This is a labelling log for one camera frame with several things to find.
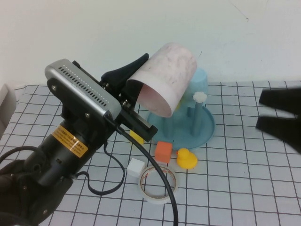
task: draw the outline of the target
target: grid lines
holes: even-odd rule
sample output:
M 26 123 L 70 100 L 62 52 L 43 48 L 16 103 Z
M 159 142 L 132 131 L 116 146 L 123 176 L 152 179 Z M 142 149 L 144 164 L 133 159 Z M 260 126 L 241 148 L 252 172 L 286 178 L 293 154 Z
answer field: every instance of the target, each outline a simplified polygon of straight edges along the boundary
M 195 169 L 179 168 L 174 153 L 168 164 L 177 174 L 179 191 L 185 195 L 176 197 L 181 225 L 239 226 L 247 221 L 251 226 L 285 226 L 301 221 L 300 155 L 282 141 L 255 130 L 259 115 L 295 117 L 258 103 L 262 89 L 292 85 L 295 84 L 268 81 L 209 84 L 206 106 L 216 120 L 215 135 L 207 144 L 192 150 L 198 158 Z M 0 140 L 1 154 L 20 145 L 38 146 L 62 121 L 61 108 L 47 86 L 26 86 Z M 139 105 L 135 110 L 147 116 Z M 131 158 L 147 161 L 117 133 L 108 143 L 108 152 L 125 168 Z M 144 146 L 153 156 L 156 143 L 150 141 Z M 5 163 L 30 153 L 16 153 Z M 119 182 L 122 170 L 113 162 L 100 148 L 85 164 L 83 170 L 89 171 L 92 187 L 107 190 Z M 41 226 L 78 226 L 84 219 L 88 219 L 86 226 L 171 224 L 171 205 L 145 201 L 136 191 L 137 182 L 126 174 L 118 191 L 99 197 L 87 190 L 86 178 L 79 177 Z M 166 194 L 163 184 L 152 182 L 145 181 L 144 188 Z

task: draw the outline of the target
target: blue stand base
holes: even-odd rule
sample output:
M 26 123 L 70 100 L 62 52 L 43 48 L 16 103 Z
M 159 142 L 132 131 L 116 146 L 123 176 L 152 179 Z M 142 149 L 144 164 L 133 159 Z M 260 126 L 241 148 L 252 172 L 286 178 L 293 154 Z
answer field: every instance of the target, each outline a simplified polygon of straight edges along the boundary
M 191 135 L 191 127 L 193 117 L 187 116 L 187 108 L 180 108 L 173 114 L 174 126 L 173 135 L 170 137 L 164 136 L 164 118 L 150 114 L 147 121 L 157 127 L 158 132 L 154 136 L 156 142 L 163 141 L 173 144 L 173 149 L 178 150 L 182 147 L 192 149 L 200 147 L 207 143 L 208 140 L 213 136 L 215 129 L 215 122 L 210 111 L 203 106 L 202 112 L 202 124 L 200 134 L 196 137 Z

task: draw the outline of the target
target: black object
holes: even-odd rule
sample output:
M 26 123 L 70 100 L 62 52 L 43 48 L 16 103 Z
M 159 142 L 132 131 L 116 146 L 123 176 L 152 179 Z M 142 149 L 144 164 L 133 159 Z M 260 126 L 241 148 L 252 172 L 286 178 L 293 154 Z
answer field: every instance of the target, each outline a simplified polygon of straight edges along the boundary
M 256 128 L 283 140 L 301 153 L 301 88 L 263 90 L 259 103 L 296 115 L 296 118 L 260 116 Z
M 76 98 L 60 81 L 54 78 L 48 80 L 49 89 L 63 104 L 61 116 L 64 121 L 60 126 L 86 146 L 87 151 L 79 158 L 53 135 L 49 135 L 37 148 L 20 147 L 0 157 L 1 162 L 16 151 L 34 151 L 26 160 L 13 161 L 0 170 L 1 226 L 13 226 L 17 223 L 32 226 L 45 220 L 58 207 L 63 196 L 71 187 L 74 177 L 79 175 L 89 177 L 87 172 L 79 172 L 79 170 L 96 150 L 106 144 L 107 139 L 115 130 L 124 135 L 124 130 L 120 128 L 121 124 L 125 124 L 147 141 L 155 135 L 158 131 L 157 128 L 148 125 L 133 110 L 142 85 L 126 83 L 126 80 L 147 60 L 148 54 L 145 54 L 123 68 L 106 73 L 103 75 L 103 80 L 98 82 L 122 105 L 121 113 L 115 121 L 109 118 L 96 117 L 97 114 L 94 113 L 93 108 Z M 77 62 L 74 61 L 73 64 L 89 77 L 92 77 Z M 130 136 L 127 136 L 127 138 L 134 145 L 138 144 Z M 159 174 L 163 175 L 163 178 L 161 178 L 169 193 L 174 211 L 174 225 L 178 225 L 176 202 L 169 182 L 149 153 L 141 145 L 138 148 L 154 164 Z M 123 173 L 125 173 L 121 163 L 112 155 L 109 156 L 118 162 Z M 123 179 L 124 176 L 116 188 L 109 191 L 97 191 L 91 186 L 89 186 L 89 189 L 98 195 L 109 194 L 122 185 Z

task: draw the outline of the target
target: yellow rubber duck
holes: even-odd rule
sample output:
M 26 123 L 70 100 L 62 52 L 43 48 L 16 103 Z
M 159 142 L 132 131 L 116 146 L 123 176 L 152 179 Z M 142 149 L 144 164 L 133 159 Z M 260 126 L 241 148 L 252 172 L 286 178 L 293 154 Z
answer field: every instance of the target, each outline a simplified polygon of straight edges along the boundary
M 177 155 L 177 164 L 184 169 L 192 169 L 198 163 L 197 157 L 187 148 L 179 149 Z

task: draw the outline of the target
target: yellow cube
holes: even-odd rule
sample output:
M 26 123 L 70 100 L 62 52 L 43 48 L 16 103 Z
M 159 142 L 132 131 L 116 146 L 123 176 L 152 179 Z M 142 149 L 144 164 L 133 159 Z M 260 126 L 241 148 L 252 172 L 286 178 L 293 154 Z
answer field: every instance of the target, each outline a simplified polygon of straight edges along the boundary
M 132 138 L 134 138 L 139 144 L 143 145 L 144 144 L 144 140 L 141 136 L 139 136 L 138 134 L 136 134 L 134 131 L 130 130 L 130 135 Z

